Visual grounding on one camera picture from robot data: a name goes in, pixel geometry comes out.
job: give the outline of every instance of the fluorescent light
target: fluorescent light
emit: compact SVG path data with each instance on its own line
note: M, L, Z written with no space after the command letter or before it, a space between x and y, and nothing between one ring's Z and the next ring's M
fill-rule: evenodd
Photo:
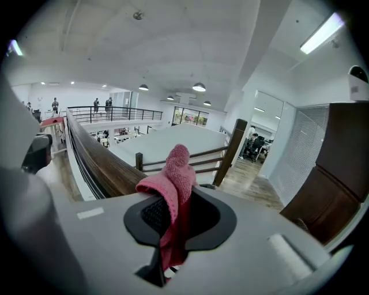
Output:
M328 18L321 27L300 46L300 50L305 54L309 54L337 32L344 24L340 16L336 12L333 13L330 18Z
M18 43L15 40L12 40L10 42L10 45L13 47L14 51L18 54L18 55L23 55L21 49L19 48Z

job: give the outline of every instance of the smoke detector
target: smoke detector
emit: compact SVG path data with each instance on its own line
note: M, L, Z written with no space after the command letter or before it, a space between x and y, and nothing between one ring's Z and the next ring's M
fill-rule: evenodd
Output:
M144 18L144 16L145 16L145 13L143 13L143 12L135 12L133 14L133 18L135 20L138 20L138 21L142 20Z

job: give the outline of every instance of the glass panel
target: glass panel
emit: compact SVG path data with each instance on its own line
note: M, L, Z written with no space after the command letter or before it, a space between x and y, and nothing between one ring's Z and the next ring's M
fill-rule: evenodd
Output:
M173 124L180 124L180 117L182 116L183 108L175 107L173 114Z
M137 108L138 93L132 92L130 108Z
M185 108L183 111L181 123L189 123L189 124L196 125L198 113L199 113L198 111Z
M125 107L125 108L128 108L129 107L129 97L131 96L131 92L126 91L126 92L123 92L123 93L124 93L124 96L123 96L122 106Z
M205 127L206 126L206 122L208 121L208 113L203 113L200 112L199 118L197 120L197 125Z

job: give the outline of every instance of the white label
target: white label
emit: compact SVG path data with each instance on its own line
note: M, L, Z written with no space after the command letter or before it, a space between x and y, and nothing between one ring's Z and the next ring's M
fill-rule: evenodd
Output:
M79 219L85 219L85 218L93 217L93 216L103 214L103 213L104 213L104 209L102 207L98 207L92 210L79 212L77 213L77 216Z

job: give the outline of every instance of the wooden cabinet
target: wooden cabinet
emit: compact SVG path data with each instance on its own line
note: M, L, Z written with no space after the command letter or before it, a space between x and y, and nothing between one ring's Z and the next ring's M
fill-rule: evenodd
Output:
M351 220L359 206L340 183L314 167L281 214L291 221L302 219L310 233L326 244Z
M369 191L369 102L330 105L316 163L364 202Z
M332 103L322 148L299 192L281 211L321 243L351 220L369 192L369 101Z

